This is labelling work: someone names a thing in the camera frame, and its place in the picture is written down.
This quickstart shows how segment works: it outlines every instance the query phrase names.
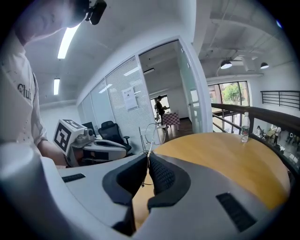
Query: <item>checkered tablecloth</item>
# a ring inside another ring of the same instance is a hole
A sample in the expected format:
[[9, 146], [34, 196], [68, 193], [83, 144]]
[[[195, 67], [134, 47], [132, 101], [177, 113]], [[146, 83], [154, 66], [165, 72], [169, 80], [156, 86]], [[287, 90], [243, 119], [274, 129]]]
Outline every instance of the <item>checkered tablecloth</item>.
[[176, 112], [164, 114], [163, 115], [163, 124], [166, 124], [167, 126], [179, 125], [180, 120], [179, 120], [178, 114]]

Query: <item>doorway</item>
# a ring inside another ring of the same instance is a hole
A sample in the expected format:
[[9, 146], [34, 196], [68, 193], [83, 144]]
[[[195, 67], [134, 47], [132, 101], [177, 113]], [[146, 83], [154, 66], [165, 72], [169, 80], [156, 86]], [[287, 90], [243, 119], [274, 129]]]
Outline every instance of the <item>doorway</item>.
[[[176, 40], [160, 45], [141, 54], [139, 59], [154, 118], [161, 125], [163, 117], [163, 124], [167, 125], [165, 129], [158, 129], [161, 143], [200, 133], [201, 113], [195, 80], [180, 42]], [[164, 108], [163, 115], [157, 108], [158, 97]]]

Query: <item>black office chair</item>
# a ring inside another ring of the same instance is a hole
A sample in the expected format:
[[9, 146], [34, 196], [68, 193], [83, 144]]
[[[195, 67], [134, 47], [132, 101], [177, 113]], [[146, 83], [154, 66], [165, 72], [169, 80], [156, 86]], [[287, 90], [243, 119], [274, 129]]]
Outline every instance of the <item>black office chair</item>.
[[128, 136], [124, 136], [127, 143], [124, 143], [117, 123], [107, 121], [101, 124], [101, 128], [98, 129], [99, 134], [104, 140], [109, 140], [115, 143], [123, 145], [128, 153], [131, 150], [131, 146], [128, 143]]

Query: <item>plastic water bottle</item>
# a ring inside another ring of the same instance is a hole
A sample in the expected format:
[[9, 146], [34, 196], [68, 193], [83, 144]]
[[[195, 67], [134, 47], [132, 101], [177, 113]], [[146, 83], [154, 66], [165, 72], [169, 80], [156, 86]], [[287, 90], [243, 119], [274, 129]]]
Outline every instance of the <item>plastic water bottle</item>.
[[249, 113], [245, 112], [245, 116], [242, 123], [242, 143], [248, 142], [249, 137], [249, 128], [250, 128], [250, 119], [249, 119]]

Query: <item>balcony railing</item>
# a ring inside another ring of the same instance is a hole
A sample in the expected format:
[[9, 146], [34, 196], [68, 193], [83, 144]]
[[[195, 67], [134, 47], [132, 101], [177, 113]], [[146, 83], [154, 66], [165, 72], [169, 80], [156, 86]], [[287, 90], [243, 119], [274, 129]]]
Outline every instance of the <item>balcony railing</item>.
[[[259, 119], [262, 121], [265, 121], [267, 123], [273, 124], [277, 127], [281, 127], [281, 129], [287, 130], [288, 132], [293, 133], [296, 136], [300, 136], [300, 118], [297, 118], [295, 116], [271, 111], [263, 108], [258, 107], [249, 107], [249, 106], [239, 106], [239, 105], [228, 105], [228, 104], [211, 104], [213, 108], [220, 109], [219, 112], [214, 112], [212, 114], [213, 118], [217, 118], [219, 120], [222, 120], [223, 122], [226, 122], [230, 125], [232, 125], [234, 128], [239, 130], [239, 134], [241, 131], [241, 117], [240, 117], [240, 124], [237, 125], [229, 120], [226, 120], [225, 116], [230, 116], [233, 114], [240, 113], [241, 115], [244, 114], [244, 112], [249, 113], [250, 118], [250, 128], [249, 128], [249, 137], [256, 139], [272, 149], [277, 156], [281, 159], [281, 161], [284, 163], [284, 165], [291, 171], [293, 176], [299, 175], [299, 166], [295, 164], [292, 160], [288, 159], [286, 156], [284, 156], [280, 149], [276, 148], [271, 143], [268, 143], [267, 141], [263, 140], [262, 138], [256, 136], [253, 134], [253, 126], [254, 126], [254, 119]], [[227, 131], [223, 129], [221, 126], [213, 122], [213, 125], [219, 128], [222, 132], [226, 133]]]
[[300, 110], [300, 91], [261, 91], [262, 103], [293, 107]]

